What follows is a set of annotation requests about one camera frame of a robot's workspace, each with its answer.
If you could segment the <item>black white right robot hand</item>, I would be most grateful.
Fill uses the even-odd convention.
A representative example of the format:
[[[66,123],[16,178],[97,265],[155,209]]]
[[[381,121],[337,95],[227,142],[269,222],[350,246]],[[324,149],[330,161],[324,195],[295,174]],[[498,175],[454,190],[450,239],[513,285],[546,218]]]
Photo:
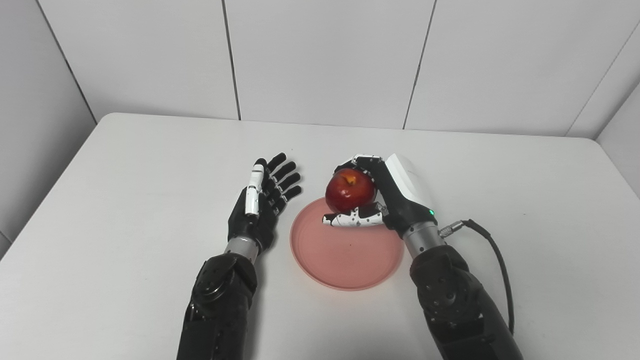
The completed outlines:
[[[361,205],[343,212],[329,213],[322,223],[331,227],[372,227],[385,225],[398,235],[404,235],[418,223],[437,223],[429,208],[429,196],[413,163],[403,155],[393,153],[386,160],[380,156],[358,153],[336,167],[358,170],[371,178],[381,202]]]

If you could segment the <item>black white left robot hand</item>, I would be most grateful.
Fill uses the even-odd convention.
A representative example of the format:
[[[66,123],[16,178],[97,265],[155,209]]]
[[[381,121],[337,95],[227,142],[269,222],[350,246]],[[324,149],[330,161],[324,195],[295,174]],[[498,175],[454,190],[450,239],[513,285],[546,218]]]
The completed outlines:
[[[268,250],[274,243],[279,216],[302,193],[301,178],[297,164],[289,161],[286,153],[270,161],[258,158],[228,219],[228,239],[250,239],[259,254]]]

